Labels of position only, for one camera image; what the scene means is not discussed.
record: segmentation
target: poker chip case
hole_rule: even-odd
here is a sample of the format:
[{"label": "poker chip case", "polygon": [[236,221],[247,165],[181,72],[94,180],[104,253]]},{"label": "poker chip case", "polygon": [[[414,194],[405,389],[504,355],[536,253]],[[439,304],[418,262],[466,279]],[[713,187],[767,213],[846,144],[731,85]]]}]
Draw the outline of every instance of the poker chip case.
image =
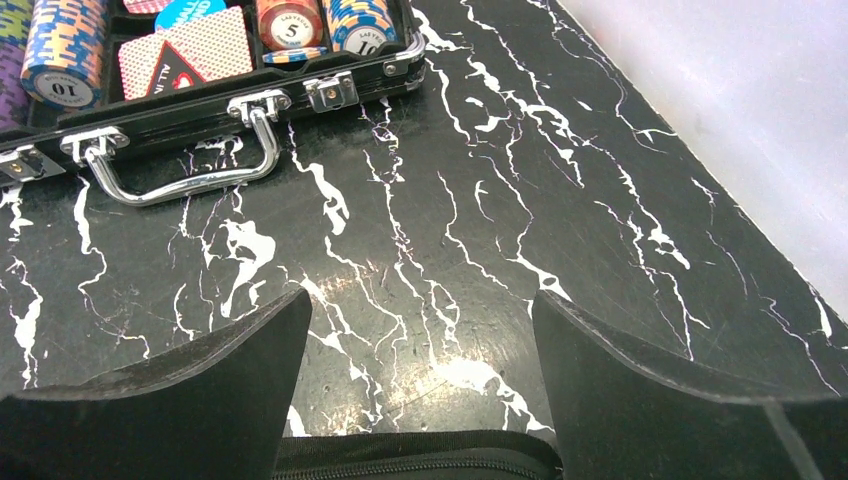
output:
[{"label": "poker chip case", "polygon": [[[19,126],[0,130],[0,185],[31,182],[90,169],[103,190],[126,205],[146,206],[256,180],[274,170],[280,145],[274,124],[323,114],[416,90],[424,79],[425,40],[409,0],[387,0],[396,41],[371,55],[333,51],[323,22],[326,55],[297,64],[266,64],[253,0],[241,7],[253,70],[189,88],[126,100],[119,65],[121,46],[154,30],[155,15],[130,14],[109,0],[99,103],[62,111],[30,101]],[[162,161],[169,150],[224,134],[253,130],[264,155],[239,167],[174,179],[146,192],[125,187],[113,163]]]}]

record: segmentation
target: zipper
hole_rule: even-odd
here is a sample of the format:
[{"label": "zipper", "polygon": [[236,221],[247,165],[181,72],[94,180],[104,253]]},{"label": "zipper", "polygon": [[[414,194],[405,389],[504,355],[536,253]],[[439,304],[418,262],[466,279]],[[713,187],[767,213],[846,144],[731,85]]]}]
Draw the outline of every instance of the zipper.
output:
[{"label": "zipper", "polygon": [[369,462],[360,465],[339,465],[291,472],[276,472],[271,476],[271,480],[344,480],[372,475],[391,475],[452,468],[492,470],[516,475],[528,480],[545,480],[532,470],[517,467],[507,462],[472,457],[456,459],[398,458],[379,463]]}]

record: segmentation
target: white wall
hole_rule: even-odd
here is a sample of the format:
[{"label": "white wall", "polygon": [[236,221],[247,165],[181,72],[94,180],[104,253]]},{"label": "white wall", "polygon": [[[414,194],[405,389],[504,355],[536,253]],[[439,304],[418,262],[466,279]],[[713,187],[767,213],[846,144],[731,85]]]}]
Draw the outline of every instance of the white wall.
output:
[{"label": "white wall", "polygon": [[560,2],[848,319],[848,2]]}]

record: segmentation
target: playing card deck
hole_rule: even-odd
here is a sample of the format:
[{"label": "playing card deck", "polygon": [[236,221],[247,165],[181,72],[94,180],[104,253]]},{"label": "playing card deck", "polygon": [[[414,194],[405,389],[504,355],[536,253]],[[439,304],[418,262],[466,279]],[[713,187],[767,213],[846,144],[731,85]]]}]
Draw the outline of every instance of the playing card deck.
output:
[{"label": "playing card deck", "polygon": [[118,62],[127,100],[253,70],[240,7],[127,42]]},{"label": "playing card deck", "polygon": [[173,0],[124,0],[124,6],[129,13],[144,15],[159,13]]}]

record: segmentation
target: case latch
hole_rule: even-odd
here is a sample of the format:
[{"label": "case latch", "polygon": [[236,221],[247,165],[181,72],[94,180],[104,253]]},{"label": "case latch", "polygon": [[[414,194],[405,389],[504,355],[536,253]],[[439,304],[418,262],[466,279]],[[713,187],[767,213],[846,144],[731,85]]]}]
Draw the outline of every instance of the case latch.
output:
[{"label": "case latch", "polygon": [[64,168],[41,153],[35,145],[24,145],[0,154],[0,171],[18,182],[65,173]]},{"label": "case latch", "polygon": [[359,103],[359,93],[351,72],[341,72],[329,78],[303,82],[309,103],[316,113],[329,112]]}]

